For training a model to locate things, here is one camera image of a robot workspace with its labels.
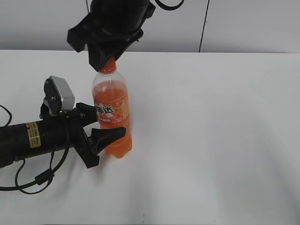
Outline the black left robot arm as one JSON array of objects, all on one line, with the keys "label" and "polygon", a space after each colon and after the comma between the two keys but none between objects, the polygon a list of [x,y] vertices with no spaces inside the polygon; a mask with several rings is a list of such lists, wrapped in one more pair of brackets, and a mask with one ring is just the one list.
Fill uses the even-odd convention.
[{"label": "black left robot arm", "polygon": [[2,127],[0,129],[0,166],[31,158],[69,146],[74,148],[87,168],[99,164],[99,153],[111,143],[123,138],[125,127],[92,129],[87,136],[84,127],[97,121],[93,106],[76,104],[69,112],[51,116],[42,106],[43,119]]}]

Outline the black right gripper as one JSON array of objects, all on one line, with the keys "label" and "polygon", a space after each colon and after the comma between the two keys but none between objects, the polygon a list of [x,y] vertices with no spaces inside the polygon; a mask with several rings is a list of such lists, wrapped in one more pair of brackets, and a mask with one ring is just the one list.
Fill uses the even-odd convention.
[{"label": "black right gripper", "polygon": [[78,53],[87,45],[89,64],[98,72],[139,42],[155,9],[149,0],[93,0],[90,12],[68,30],[67,42]]}]

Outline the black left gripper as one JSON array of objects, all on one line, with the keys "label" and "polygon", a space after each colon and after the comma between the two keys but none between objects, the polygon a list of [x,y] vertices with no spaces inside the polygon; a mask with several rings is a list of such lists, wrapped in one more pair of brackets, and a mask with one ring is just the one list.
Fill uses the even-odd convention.
[{"label": "black left gripper", "polygon": [[46,106],[42,104],[40,117],[42,120],[38,127],[41,146],[38,154],[43,155],[66,147],[74,148],[87,168],[97,166],[97,155],[126,134],[125,127],[92,128],[89,141],[83,128],[98,120],[95,107],[84,103],[77,103],[72,111],[60,112],[57,116],[50,116]]}]

